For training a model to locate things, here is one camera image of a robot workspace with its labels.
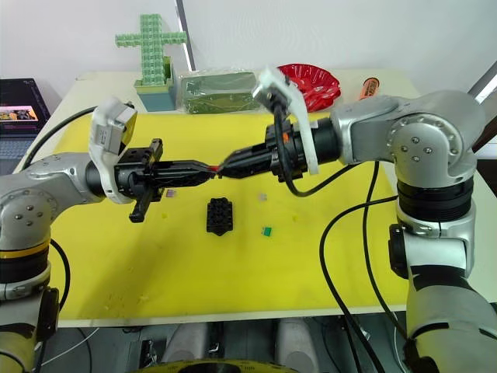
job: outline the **black cable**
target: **black cable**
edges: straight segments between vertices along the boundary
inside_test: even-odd
[[[41,343],[40,355],[38,356],[38,361],[36,362],[35,372],[40,373],[41,364],[43,363],[43,358],[45,357],[45,349],[47,348],[47,341]]]
[[[378,178],[378,169],[379,168],[380,168],[380,163],[378,161],[376,161],[374,163],[374,171],[373,171],[373,177],[371,178],[370,189],[367,191],[366,202],[369,202],[371,200],[372,195],[373,195],[374,186],[375,186],[376,180]],[[367,212],[368,211],[369,211],[369,206],[366,206],[364,208],[364,213],[363,213],[363,245],[364,245],[364,259],[366,260],[367,275],[370,278],[370,283],[371,283],[371,286],[373,287],[374,294],[376,295],[376,298],[380,302],[381,307],[385,311],[385,314],[390,319],[390,321],[394,324],[394,326],[397,328],[397,331],[402,336],[402,338],[404,338],[404,340],[407,340],[408,339],[407,333],[405,332],[405,330],[402,327],[402,325],[400,324],[400,322],[395,318],[392,311],[388,308],[388,305],[385,302],[385,300],[383,299],[383,297],[381,296],[380,289],[378,289],[376,281],[374,280],[373,270],[371,269],[369,248],[367,245]]]
[[[81,328],[76,328],[78,329],[79,333],[82,335],[83,339],[86,338],[85,332],[83,332],[83,329]],[[90,346],[90,342],[88,340],[85,341],[86,344],[86,349],[88,350],[88,362],[90,364],[89,368],[89,373],[93,372],[93,358],[92,358],[92,347]]]
[[[352,335],[350,334],[349,324],[345,319],[343,320],[343,328],[345,329],[345,333],[347,334],[347,340],[349,341],[350,351],[352,352],[354,363],[356,363],[357,373],[363,373],[363,369],[360,367],[359,355],[357,354],[356,346],[354,345],[354,341],[352,340]]]
[[[59,303],[59,311],[61,311],[69,295],[69,288],[71,286],[71,268],[69,267],[68,257],[65,255],[65,252],[61,248],[61,246],[54,239],[50,240],[50,244],[57,250],[59,256],[62,259],[62,263],[64,264],[64,275],[65,275],[64,291],[62,292],[61,301]]]
[[[284,144],[284,139],[283,139],[283,121],[284,121],[284,114],[283,114],[283,109],[281,106],[276,106],[274,110],[274,134],[276,137],[276,150],[278,151],[278,159],[280,160],[280,166],[283,174],[283,178],[285,180],[285,184],[287,185],[288,189],[292,194],[294,194],[297,197],[308,197],[322,188],[326,187],[328,184],[330,184],[333,180],[339,178],[341,175],[346,173],[347,171],[353,169],[357,165],[348,165],[340,169],[338,172],[334,173],[331,175],[328,179],[322,181],[315,187],[311,188],[310,190],[306,190],[304,192],[298,190],[295,187],[294,181],[292,179],[292,166],[290,164],[290,160],[287,157],[286,149],[285,149],[285,144]]]
[[[350,207],[350,208],[342,211],[340,214],[336,215],[328,223],[328,225],[326,226],[325,230],[323,231],[323,233],[321,235],[321,240],[319,242],[319,262],[321,264],[321,270],[323,272],[323,275],[325,276],[326,284],[328,284],[329,290],[333,294],[333,297],[335,298],[335,300],[338,303],[340,309],[342,310],[343,315],[346,317],[346,320],[349,322],[349,324],[351,325],[352,329],[354,330],[354,332],[356,333],[357,337],[359,338],[359,341],[362,343],[362,345],[364,345],[364,348],[366,349],[367,354],[370,356],[370,358],[371,358],[371,360],[372,360],[372,362],[374,364],[374,367],[376,368],[376,370],[378,371],[378,373],[384,373],[385,372],[383,366],[381,365],[380,360],[378,359],[378,356],[374,352],[373,348],[371,347],[371,345],[369,344],[369,342],[367,341],[367,339],[364,337],[364,335],[363,335],[362,331],[360,330],[359,326],[357,325],[356,321],[353,319],[352,315],[350,314],[349,309],[347,308],[347,306],[345,305],[345,303],[343,302],[343,300],[340,298],[340,295],[337,292],[337,290],[335,288],[335,285],[333,284],[332,279],[330,278],[330,275],[329,275],[329,272],[328,272],[328,268],[326,267],[326,261],[325,261],[325,242],[326,242],[326,236],[328,235],[330,229],[333,227],[333,225],[335,225],[335,223],[338,220],[340,220],[341,218],[343,218],[345,215],[347,215],[347,214],[349,214],[349,213],[351,213],[353,211],[359,210],[361,208],[364,208],[366,206],[372,206],[374,204],[383,204],[385,202],[390,202],[390,201],[393,201],[393,200],[396,200],[396,199],[397,199],[397,196],[388,197],[388,198],[382,198],[380,200],[372,200],[372,201],[370,201],[368,203],[358,204],[356,206]]]
[[[47,134],[45,134],[33,147],[31,152],[27,155],[26,161],[24,161],[23,167],[21,169],[27,169],[29,166],[31,166],[31,162],[33,161],[34,156],[37,154],[37,152],[41,149],[41,147],[48,141],[49,138],[54,136],[54,134],[59,131],[61,128],[67,126],[70,124],[73,120],[78,119],[79,117],[82,117],[83,115],[89,114],[93,112],[93,110],[96,108],[96,106],[89,107],[88,109],[81,110],[80,112],[71,115],[69,118],[64,119],[61,121],[58,125],[56,125],[54,128],[49,130]]]
[[[61,301],[59,302],[59,311],[64,307],[65,301],[68,299],[69,295],[69,287],[71,286],[71,268],[69,267],[68,257],[65,255],[62,247],[55,241],[54,239],[50,239],[50,244],[57,250],[59,253],[62,263],[64,264],[64,291],[62,292]],[[38,362],[36,363],[36,371],[39,372],[41,369],[41,364],[43,363],[43,358],[45,356],[45,349],[47,348],[47,341],[43,341],[40,347],[40,356],[38,357]]]
[[[326,327],[327,326],[328,325],[325,325],[325,324],[321,325],[321,336],[322,336],[322,339],[323,339],[323,344],[325,345],[326,353],[328,354],[329,360],[332,361],[333,365],[335,366],[336,371],[338,373],[342,373],[342,371],[340,370],[339,366],[336,364],[336,361],[333,358],[332,353],[330,352],[330,350],[328,348],[328,344],[326,343]]]

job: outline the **yellow stripe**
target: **yellow stripe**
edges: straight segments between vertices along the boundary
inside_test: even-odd
[[[14,258],[22,258],[23,256],[33,255],[39,253],[40,251],[45,250],[48,247],[48,239],[45,242],[42,242],[39,245],[34,247],[30,247],[29,249],[24,250],[13,250],[13,251],[0,251],[0,259],[14,259]]]

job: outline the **small green block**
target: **small green block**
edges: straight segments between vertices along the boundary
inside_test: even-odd
[[[271,236],[271,231],[273,229],[271,227],[264,227],[262,228],[262,235],[265,235],[266,237]]]

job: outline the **green plastic package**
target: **green plastic package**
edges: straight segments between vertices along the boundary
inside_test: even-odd
[[[255,75],[249,71],[186,75],[181,78],[181,100],[185,110],[191,114],[254,110],[259,108],[252,98],[255,84]]]

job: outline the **black lego brick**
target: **black lego brick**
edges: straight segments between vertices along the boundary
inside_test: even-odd
[[[233,230],[233,203],[227,198],[211,198],[207,204],[207,231],[223,235]]]

